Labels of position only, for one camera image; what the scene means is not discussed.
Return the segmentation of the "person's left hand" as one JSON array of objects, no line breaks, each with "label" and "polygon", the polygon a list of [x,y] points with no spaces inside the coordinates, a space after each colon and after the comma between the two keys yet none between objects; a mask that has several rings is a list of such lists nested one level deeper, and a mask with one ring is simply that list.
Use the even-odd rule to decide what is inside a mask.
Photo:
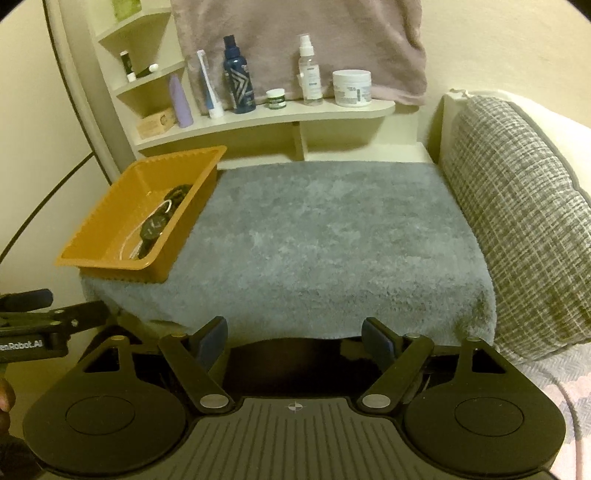
[{"label": "person's left hand", "polygon": [[0,435],[6,435],[11,425],[10,412],[16,403],[16,394],[11,384],[0,379]]}]

